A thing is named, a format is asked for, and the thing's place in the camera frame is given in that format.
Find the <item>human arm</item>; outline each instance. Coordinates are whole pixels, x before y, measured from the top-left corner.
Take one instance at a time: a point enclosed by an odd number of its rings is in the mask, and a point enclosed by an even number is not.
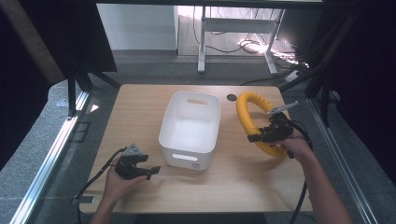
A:
[[[289,138],[271,144],[281,145],[291,151],[294,158],[302,165],[317,223],[353,223],[347,208],[332,186],[320,161],[301,133],[294,130]]]
[[[117,164],[117,161],[118,159],[115,159],[112,163]],[[142,175],[131,180],[125,180],[116,173],[114,165],[110,166],[106,176],[105,192],[93,215],[91,224],[110,223],[111,214],[119,199],[124,197],[135,185],[146,179],[147,177]]]

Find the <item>human hand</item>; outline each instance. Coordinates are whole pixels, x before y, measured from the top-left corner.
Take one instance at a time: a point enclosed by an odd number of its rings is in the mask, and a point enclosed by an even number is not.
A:
[[[124,197],[135,185],[147,179],[145,175],[131,180],[123,179],[116,173],[115,165],[120,158],[114,159],[107,171],[104,199],[117,202]]]
[[[268,144],[270,146],[279,145],[284,150],[292,152],[294,158],[299,162],[306,156],[313,155],[304,136],[296,129],[293,130],[293,133],[288,138],[281,141],[269,142]]]

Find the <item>wall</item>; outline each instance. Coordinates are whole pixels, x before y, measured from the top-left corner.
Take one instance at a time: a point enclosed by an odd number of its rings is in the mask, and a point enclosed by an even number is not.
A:
[[[97,4],[111,49],[177,49],[177,7]]]

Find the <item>wooden table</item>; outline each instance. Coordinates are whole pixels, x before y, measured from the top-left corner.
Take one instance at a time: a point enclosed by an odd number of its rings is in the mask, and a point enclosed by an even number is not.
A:
[[[177,91],[207,93],[220,99],[218,141],[211,165],[205,171],[173,167],[164,160],[159,133],[165,110]],[[161,165],[162,169],[120,201],[115,211],[134,214],[293,211],[304,183],[303,170],[296,160],[273,158],[249,143],[236,115],[235,102],[227,99],[228,94],[238,96],[244,91],[255,91],[274,106],[284,104],[276,87],[122,86],[91,177],[116,150],[132,143],[148,154],[148,161],[138,163],[138,167]],[[256,105],[250,105],[249,111],[258,127],[269,125]],[[93,196],[95,200],[82,203],[82,212],[96,211],[105,180],[106,175],[102,175],[87,188],[84,196]],[[312,211],[307,197],[302,211]]]

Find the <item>white plastic bin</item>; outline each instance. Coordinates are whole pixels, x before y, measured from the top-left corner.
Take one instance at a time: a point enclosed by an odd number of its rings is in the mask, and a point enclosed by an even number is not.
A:
[[[207,169],[218,139],[219,121],[219,98],[176,92],[166,109],[159,137],[166,162],[177,167]]]

